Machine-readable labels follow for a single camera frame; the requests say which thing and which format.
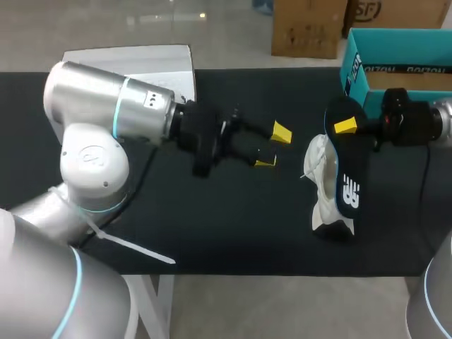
gray floor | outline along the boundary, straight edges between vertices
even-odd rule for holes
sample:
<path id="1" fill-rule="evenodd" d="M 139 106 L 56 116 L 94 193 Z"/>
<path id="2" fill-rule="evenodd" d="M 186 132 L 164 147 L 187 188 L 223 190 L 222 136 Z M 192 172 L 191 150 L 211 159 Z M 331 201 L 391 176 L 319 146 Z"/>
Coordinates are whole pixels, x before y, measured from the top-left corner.
<path id="1" fill-rule="evenodd" d="M 189 43 L 198 69 L 338 66 L 270 56 L 251 0 L 2 0 L 0 71 L 47 71 L 66 50 Z M 406 338 L 403 278 L 179 276 L 173 339 Z"/>

black table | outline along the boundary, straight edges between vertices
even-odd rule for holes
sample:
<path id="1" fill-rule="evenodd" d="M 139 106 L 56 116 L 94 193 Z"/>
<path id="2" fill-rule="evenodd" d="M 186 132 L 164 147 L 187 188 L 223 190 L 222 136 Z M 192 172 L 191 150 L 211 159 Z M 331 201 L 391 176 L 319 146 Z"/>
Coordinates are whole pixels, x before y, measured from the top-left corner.
<path id="1" fill-rule="evenodd" d="M 299 180 L 310 140 L 323 132 L 323 110 L 341 94 L 338 69 L 196 71 L 198 99 L 293 131 L 278 146 L 275 169 L 228 160 L 209 179 L 191 176 L 191 156 L 161 147 L 143 189 L 106 230 L 174 258 L 168 266 L 99 239 L 83 249 L 120 273 L 232 275 L 419 275 L 450 230 L 452 157 L 433 150 L 418 222 L 425 148 L 372 156 L 369 191 L 353 244 L 311 233 L 316 187 Z M 46 73 L 0 74 L 0 206 L 10 208 L 61 181 L 59 144 L 42 109 Z M 127 143 L 134 174 L 149 148 Z"/>

robotic arm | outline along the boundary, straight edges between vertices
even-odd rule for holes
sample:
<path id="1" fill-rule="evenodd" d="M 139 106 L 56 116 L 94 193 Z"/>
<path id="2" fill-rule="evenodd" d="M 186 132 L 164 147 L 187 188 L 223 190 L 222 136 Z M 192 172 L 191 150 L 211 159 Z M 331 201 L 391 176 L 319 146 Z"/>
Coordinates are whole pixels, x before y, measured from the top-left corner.
<path id="1" fill-rule="evenodd" d="M 274 165 L 276 157 L 243 150 L 234 135 L 251 131 L 266 139 L 290 143 L 292 134 L 276 121 L 259 126 L 241 112 L 225 117 L 211 107 L 189 101 L 178 104 L 174 93 L 149 83 L 70 61 L 51 70 L 44 89 L 44 110 L 64 130 L 60 169 L 61 196 L 102 223 L 127 199 L 129 162 L 120 138 L 153 145 L 175 141 L 194 155 L 194 175 L 207 177 L 225 157 L 249 165 Z M 47 192 L 12 213 L 52 239 L 74 242 L 88 226 L 61 199 Z"/>

cable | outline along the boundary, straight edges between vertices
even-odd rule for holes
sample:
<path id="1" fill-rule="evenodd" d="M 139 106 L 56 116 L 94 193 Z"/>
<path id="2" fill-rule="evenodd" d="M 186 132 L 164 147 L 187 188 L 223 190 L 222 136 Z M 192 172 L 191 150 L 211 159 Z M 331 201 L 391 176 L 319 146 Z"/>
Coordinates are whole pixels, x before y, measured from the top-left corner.
<path id="1" fill-rule="evenodd" d="M 100 226 L 100 229 L 103 229 L 104 227 L 108 226 L 113 220 L 117 219 L 123 212 L 127 210 L 127 208 L 130 206 L 133 200 L 139 195 L 141 189 L 143 188 L 144 182 L 146 180 L 147 174 L 149 173 L 150 166 L 152 165 L 155 155 L 157 154 L 157 147 L 154 147 L 150 154 L 148 159 L 146 160 L 146 163 L 144 164 L 143 171 L 141 172 L 141 176 L 138 179 L 138 182 L 135 185 L 135 190 L 132 191 L 129 194 L 129 197 L 126 201 L 116 210 L 114 211 L 103 223 L 102 226 Z M 93 237 L 95 237 L 95 233 L 87 234 L 87 236 L 80 240 L 78 243 L 78 248 L 81 249 L 84 247 Z"/>
<path id="2" fill-rule="evenodd" d="M 174 261 L 171 258 L 168 258 L 167 256 L 163 256 L 162 254 L 156 253 L 154 251 L 150 251 L 149 249 L 145 249 L 144 247 L 141 247 L 137 244 L 134 244 L 133 242 L 128 242 L 124 239 L 115 237 L 113 235 L 107 234 L 104 231 L 102 231 L 95 222 L 90 218 L 88 214 L 85 213 L 85 211 L 80 207 L 75 205 L 74 203 L 70 202 L 66 198 L 63 197 L 61 192 L 56 187 L 50 187 L 49 191 L 56 194 L 63 203 L 65 203 L 71 210 L 75 211 L 75 213 L 82 219 L 85 220 L 85 222 L 93 229 L 95 234 L 99 239 L 106 239 L 111 242 L 116 242 L 117 244 L 128 247 L 130 249 L 133 249 L 134 251 L 140 252 L 142 254 L 145 254 L 146 256 L 150 256 L 152 258 L 155 258 L 157 260 L 163 261 L 164 263 L 169 264 L 175 264 L 176 261 Z"/>
<path id="3" fill-rule="evenodd" d="M 419 199 L 417 201 L 417 223 L 418 223 L 418 227 L 419 230 L 422 234 L 422 238 L 425 242 L 425 244 L 427 245 L 427 247 L 429 248 L 430 252 L 432 253 L 432 255 L 434 255 L 436 253 L 436 249 L 435 247 L 432 245 L 432 243 L 429 241 L 429 236 L 428 233 L 426 232 L 423 224 L 422 224 L 422 202 L 424 199 L 424 190 L 425 190 L 425 183 L 427 182 L 427 175 L 429 174 L 429 168 L 430 168 L 430 146 L 427 145 L 427 159 L 425 160 L 425 167 L 424 167 L 424 173 L 422 174 L 422 181 L 421 181 L 421 188 L 420 188 L 420 192 L 419 192 Z"/>

